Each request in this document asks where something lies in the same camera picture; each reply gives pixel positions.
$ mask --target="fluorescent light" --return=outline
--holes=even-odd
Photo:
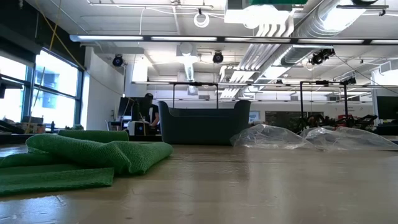
[[[261,38],[261,37],[225,37],[227,42],[277,42],[289,43],[289,38]]]
[[[362,44],[359,39],[299,39],[300,44]]]
[[[204,42],[211,42],[217,41],[217,37],[163,37],[163,36],[153,36],[151,37],[154,41],[204,41]]]
[[[293,48],[312,48],[312,49],[333,49],[332,45],[293,45]]]
[[[143,40],[141,36],[133,35],[70,35],[70,40],[74,42],[92,42],[97,40],[105,41],[127,41],[127,40]]]
[[[139,85],[169,85],[169,82],[131,82],[131,84],[139,84]]]
[[[202,9],[213,9],[213,6],[209,5],[171,5],[171,4],[113,4],[113,3],[93,3],[89,2],[88,4],[91,6],[116,6],[116,7],[121,7],[121,8],[160,8],[160,9],[171,9],[173,7],[177,8],[189,8],[189,9],[195,9],[195,8],[202,8]]]
[[[247,86],[246,83],[219,83],[218,85],[228,85],[228,86]]]
[[[398,40],[372,40],[371,44],[398,44]]]

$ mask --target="green sign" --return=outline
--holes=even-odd
[[[250,0],[249,4],[305,4],[308,0]]]

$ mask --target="security camera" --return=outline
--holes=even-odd
[[[216,51],[214,53],[213,62],[214,63],[221,63],[221,62],[223,62],[223,60],[224,60],[224,56],[221,53],[221,51]]]
[[[116,55],[114,56],[113,61],[112,61],[113,66],[115,66],[115,67],[120,67],[120,66],[123,65],[123,63],[124,63],[123,55],[121,55],[121,54],[116,54]]]

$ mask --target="cap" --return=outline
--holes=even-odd
[[[145,94],[145,97],[146,97],[146,98],[150,98],[151,100],[154,99],[154,96],[153,96],[151,93]]]

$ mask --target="black pole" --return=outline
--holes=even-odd
[[[216,85],[216,88],[217,88],[217,94],[216,94],[216,97],[217,97],[217,109],[218,109],[218,85]]]
[[[175,98],[175,84],[173,84],[173,108],[175,108],[174,107],[174,98]]]
[[[344,108],[346,110],[346,119],[348,119],[347,84],[344,84]]]
[[[300,82],[301,118],[304,118],[303,81]]]

